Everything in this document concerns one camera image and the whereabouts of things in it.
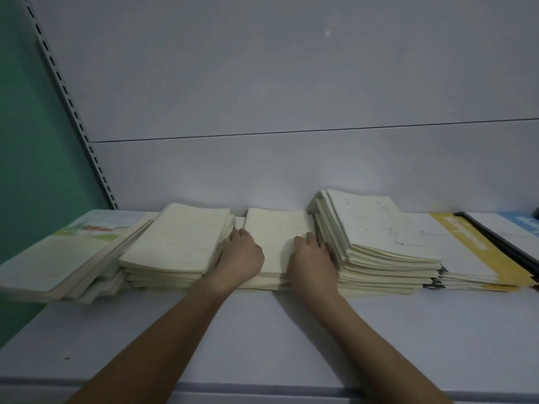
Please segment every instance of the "forearm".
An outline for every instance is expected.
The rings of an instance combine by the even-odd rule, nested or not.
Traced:
[[[68,403],[166,402],[229,293],[212,278],[199,280]]]
[[[451,400],[336,295],[313,307],[322,325],[354,361],[367,397],[388,404],[447,404]]]

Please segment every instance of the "person's right hand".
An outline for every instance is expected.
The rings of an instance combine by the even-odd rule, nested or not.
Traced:
[[[309,307],[338,295],[337,270],[329,256],[327,244],[319,247],[310,232],[306,240],[296,237],[294,241],[295,250],[287,269],[293,292]]]

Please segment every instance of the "green wall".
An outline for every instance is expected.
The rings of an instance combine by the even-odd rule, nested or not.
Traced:
[[[0,0],[0,263],[109,208],[19,0]],[[44,305],[0,295],[0,347]]]

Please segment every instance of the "person's left hand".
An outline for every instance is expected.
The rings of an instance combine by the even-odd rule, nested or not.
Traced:
[[[234,229],[222,243],[222,252],[217,267],[210,273],[227,292],[254,278],[264,264],[262,248],[255,244],[247,230]]]

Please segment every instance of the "book with yellow stripe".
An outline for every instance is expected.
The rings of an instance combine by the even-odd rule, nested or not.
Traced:
[[[528,271],[498,250],[468,221],[449,213],[406,213],[442,256],[441,285],[450,289],[515,290],[534,285]]]

